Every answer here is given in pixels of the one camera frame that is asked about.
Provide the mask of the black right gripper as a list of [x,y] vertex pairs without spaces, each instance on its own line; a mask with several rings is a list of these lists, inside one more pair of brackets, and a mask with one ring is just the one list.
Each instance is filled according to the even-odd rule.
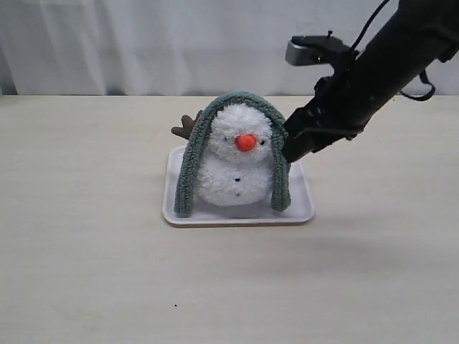
[[335,73],[318,82],[311,106],[293,111],[283,124],[281,153],[295,162],[342,138],[354,138],[373,115],[372,79],[367,73]]

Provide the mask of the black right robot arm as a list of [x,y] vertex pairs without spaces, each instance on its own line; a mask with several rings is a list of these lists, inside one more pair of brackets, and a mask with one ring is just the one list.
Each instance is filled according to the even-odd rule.
[[294,162],[338,140],[354,139],[414,78],[425,79],[429,65],[457,53],[457,1],[400,1],[362,51],[332,33],[292,37],[288,64],[331,65],[333,74],[317,81],[313,98],[285,122],[283,156]]

